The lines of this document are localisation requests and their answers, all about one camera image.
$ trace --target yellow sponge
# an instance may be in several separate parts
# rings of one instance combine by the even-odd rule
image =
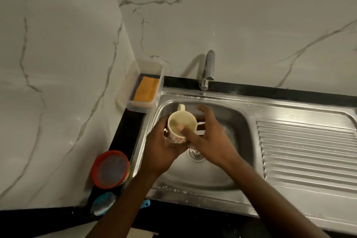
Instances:
[[[158,82],[158,78],[144,76],[136,89],[133,101],[149,103],[154,100]]]

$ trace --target floral patterned mug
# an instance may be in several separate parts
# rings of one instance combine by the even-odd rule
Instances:
[[[185,111],[185,105],[179,104],[177,111],[172,113],[167,121],[168,127],[168,137],[167,141],[170,143],[184,143],[186,142],[186,137],[181,134],[179,127],[187,127],[191,131],[196,132],[197,130],[197,120],[194,115],[190,112]]]

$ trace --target chrome faucet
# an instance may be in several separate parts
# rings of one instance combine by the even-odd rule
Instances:
[[[206,56],[205,68],[202,73],[200,88],[203,91],[208,90],[208,81],[213,80],[213,73],[215,72],[215,52],[209,50]]]

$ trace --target person's left arm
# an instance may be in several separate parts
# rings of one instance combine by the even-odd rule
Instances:
[[[165,141],[164,129],[167,119],[168,115],[160,118],[147,135],[140,170],[116,203],[90,231],[87,238],[125,238],[156,179],[187,150],[187,143],[169,144]]]

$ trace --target sink drain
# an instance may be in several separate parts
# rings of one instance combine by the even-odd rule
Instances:
[[[198,150],[196,150],[195,147],[190,147],[188,149],[188,154],[190,155],[190,157],[192,159],[197,161],[197,163],[199,163],[200,161],[202,161],[204,159],[204,157],[201,155],[201,153]]]

